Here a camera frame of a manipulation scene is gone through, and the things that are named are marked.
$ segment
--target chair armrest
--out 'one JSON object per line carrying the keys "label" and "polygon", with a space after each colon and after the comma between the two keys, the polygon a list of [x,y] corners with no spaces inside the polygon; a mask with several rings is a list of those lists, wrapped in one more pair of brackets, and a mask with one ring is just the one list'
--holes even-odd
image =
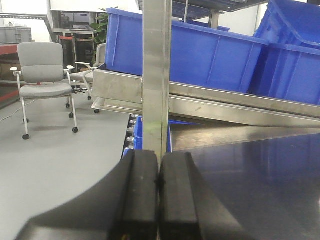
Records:
{"label": "chair armrest", "polygon": [[76,61],[75,64],[85,65],[88,69],[92,69],[90,66],[90,63],[87,63],[87,62]]}
{"label": "chair armrest", "polygon": [[74,66],[71,66],[71,65],[66,66],[66,68],[67,68],[68,70],[75,69],[75,67],[74,67]]}
{"label": "chair armrest", "polygon": [[13,75],[14,76],[17,76],[17,75],[22,75],[22,71],[18,71],[18,68],[17,67],[11,67],[10,68],[10,71],[12,71],[13,72]]}

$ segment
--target chair seat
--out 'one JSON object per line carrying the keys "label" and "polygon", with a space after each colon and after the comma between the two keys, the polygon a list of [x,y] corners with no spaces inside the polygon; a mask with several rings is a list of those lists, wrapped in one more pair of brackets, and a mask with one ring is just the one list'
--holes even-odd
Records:
{"label": "chair seat", "polygon": [[[83,72],[77,72],[77,73],[71,73],[70,78],[71,80],[76,80],[77,82],[83,82],[83,76],[86,74],[85,71]],[[86,76],[85,79],[88,84],[92,84],[94,82],[94,73],[89,72]]]}
{"label": "chair seat", "polygon": [[20,89],[21,97],[27,99],[55,98],[72,93],[72,87],[68,83],[55,83],[50,85],[23,86]]}

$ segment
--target electrical cable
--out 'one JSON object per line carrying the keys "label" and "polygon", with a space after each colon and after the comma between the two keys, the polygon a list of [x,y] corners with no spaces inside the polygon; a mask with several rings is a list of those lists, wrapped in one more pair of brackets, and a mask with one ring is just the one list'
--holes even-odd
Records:
{"label": "electrical cable", "polygon": [[[28,102],[27,104],[25,104],[25,106],[27,106],[27,105],[29,105],[29,104],[32,104],[32,103],[34,103],[36,100],[33,100],[33,101],[31,101],[31,102]],[[11,114],[11,115],[9,115],[9,116],[6,116],[5,118],[2,118],[1,120],[0,120],[0,123],[3,121],[3,120],[6,120],[6,119],[8,119],[8,118],[11,118],[13,115],[15,115],[17,112],[19,112],[20,110],[22,109],[22,107],[20,107],[19,109],[17,109],[13,114]]]}

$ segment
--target gray floor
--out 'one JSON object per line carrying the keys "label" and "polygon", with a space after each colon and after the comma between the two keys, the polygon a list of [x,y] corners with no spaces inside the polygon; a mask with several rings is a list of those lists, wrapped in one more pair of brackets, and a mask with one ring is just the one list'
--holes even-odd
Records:
{"label": "gray floor", "polygon": [[[0,240],[13,240],[28,218],[78,196],[119,162],[129,115],[95,114],[87,94],[75,101],[78,133],[65,98],[26,107],[29,140],[22,139],[21,110],[0,122]],[[20,107],[1,109],[0,120]]]}

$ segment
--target green leaves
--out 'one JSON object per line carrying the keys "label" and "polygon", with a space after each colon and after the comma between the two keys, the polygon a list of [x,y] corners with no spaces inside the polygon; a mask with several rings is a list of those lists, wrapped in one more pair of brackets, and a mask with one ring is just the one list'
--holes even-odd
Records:
{"label": "green leaves", "polygon": [[90,27],[93,28],[94,30],[97,30],[99,28],[99,24],[98,23],[91,23]]}
{"label": "green leaves", "polygon": [[96,18],[98,23],[91,23],[90,27],[95,30],[94,41],[97,44],[105,44],[107,40],[107,28],[108,28],[109,15],[105,12],[100,13]]}

